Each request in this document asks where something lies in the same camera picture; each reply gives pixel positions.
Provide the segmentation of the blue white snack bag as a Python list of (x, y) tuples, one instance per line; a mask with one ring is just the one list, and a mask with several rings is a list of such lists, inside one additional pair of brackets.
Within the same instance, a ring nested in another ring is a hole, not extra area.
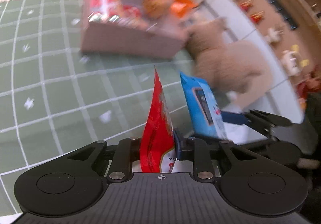
[(196, 135), (227, 139), (221, 110), (207, 81), (180, 73), (181, 85)]

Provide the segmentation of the large red sausage snack pack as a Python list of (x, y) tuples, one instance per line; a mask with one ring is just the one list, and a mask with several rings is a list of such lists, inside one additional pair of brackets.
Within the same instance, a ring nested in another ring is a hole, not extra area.
[(174, 129), (157, 71), (150, 111), (140, 141), (140, 167), (145, 173), (169, 173), (176, 161)]

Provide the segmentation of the red spicy strip packet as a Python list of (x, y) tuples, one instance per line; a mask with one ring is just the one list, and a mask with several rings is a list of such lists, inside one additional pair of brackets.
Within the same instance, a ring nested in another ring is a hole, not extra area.
[(120, 0), (90, 0), (89, 21), (105, 23), (117, 21), (122, 15)]

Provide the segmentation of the golden bread bun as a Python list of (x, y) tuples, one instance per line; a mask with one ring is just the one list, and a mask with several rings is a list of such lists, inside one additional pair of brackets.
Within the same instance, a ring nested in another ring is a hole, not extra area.
[(169, 12), (170, 0), (144, 0), (143, 9), (145, 14), (154, 19), (161, 18)]

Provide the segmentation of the brown plush teddy bear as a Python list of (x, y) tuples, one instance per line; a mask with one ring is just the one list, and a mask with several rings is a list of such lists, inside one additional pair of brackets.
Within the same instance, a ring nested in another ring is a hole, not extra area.
[(187, 28), (185, 49), (194, 60), (193, 75), (207, 81), (212, 89), (246, 93), (252, 81), (265, 73), (265, 67), (251, 42), (227, 44), (222, 35), (226, 29), (225, 18)]

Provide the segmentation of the green grid tablecloth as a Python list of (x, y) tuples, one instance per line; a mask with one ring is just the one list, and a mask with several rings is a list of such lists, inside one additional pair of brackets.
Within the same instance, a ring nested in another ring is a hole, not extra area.
[(174, 127), (192, 123), (180, 82), (186, 51), (170, 60), (80, 52), (82, 0), (1, 2), (1, 215), (20, 207), (19, 175), (96, 140), (141, 136), (158, 73)]

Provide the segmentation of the pink open gift box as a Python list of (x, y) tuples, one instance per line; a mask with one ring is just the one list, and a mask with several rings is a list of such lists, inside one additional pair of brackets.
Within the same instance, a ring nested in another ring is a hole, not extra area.
[(90, 0), (84, 0), (81, 44), (83, 53), (115, 53), (171, 59), (183, 48), (187, 35), (169, 8), (161, 18), (148, 17), (144, 0), (120, 0), (122, 15), (114, 22), (91, 22)]

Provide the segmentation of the orange snack bag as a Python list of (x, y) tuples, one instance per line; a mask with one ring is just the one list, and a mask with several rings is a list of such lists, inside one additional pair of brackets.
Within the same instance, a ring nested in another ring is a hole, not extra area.
[(178, 18), (183, 18), (197, 5), (192, 0), (172, 0), (170, 10)]

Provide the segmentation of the wooden wall shelf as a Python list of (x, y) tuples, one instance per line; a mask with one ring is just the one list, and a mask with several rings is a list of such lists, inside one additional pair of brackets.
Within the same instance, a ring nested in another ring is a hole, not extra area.
[(274, 53), (301, 56), (301, 72), (290, 82), (304, 105), (310, 92), (320, 92), (320, 0), (236, 0), (249, 18), (261, 14), (256, 27)]

